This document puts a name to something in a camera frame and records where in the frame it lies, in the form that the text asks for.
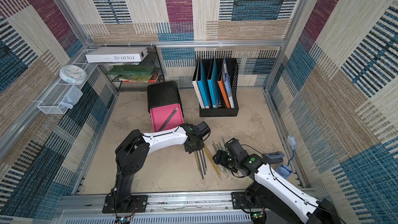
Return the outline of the pink top drawer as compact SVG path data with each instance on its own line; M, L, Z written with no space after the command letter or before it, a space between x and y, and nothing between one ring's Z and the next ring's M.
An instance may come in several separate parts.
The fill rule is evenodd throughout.
M160 128L170 117L175 109L178 109L173 117L169 120L167 125L162 129L163 131L177 127L184 123L182 108L180 104L170 104L166 106L154 107L150 110L150 116L154 132L159 132Z

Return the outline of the black drawer cabinet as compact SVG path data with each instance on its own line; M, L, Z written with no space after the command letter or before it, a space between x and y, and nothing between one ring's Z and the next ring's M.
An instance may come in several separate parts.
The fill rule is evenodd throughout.
M177 83L170 81L149 85L147 87L147 102L149 113L153 108L166 105L179 104L182 107Z

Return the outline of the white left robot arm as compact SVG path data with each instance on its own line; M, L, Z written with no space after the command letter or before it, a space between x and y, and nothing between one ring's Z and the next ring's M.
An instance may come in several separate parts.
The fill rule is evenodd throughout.
M204 148L204 141L210 133L210 127L204 121L197 125L183 123L155 133L133 130L115 151L115 185L105 197L102 213L143 213L148 196L134 196L131 188L134 175L144 166L147 156L154 151L175 145L183 145L185 152L191 154Z

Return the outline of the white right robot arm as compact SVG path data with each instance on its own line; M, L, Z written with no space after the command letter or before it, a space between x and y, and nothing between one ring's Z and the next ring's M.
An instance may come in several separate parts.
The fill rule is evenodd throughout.
M236 200L242 210L269 209L290 224L343 224L333 203L318 200L288 182L272 164L283 159L278 153L249 154L239 140L232 138L212 160L233 174L241 173L253 183L245 189L244 199Z

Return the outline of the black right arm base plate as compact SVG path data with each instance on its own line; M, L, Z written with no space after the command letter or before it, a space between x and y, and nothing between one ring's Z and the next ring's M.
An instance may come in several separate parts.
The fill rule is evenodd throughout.
M263 207L256 202L254 197L247 197L244 191L231 192L231 200L233 209L263 209Z

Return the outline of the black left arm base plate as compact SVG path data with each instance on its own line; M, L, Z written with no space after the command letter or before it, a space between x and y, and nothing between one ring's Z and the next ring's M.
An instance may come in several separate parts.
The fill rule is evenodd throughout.
M125 200L115 200L111 194L105 197L103 214L144 213L148 195L130 195Z

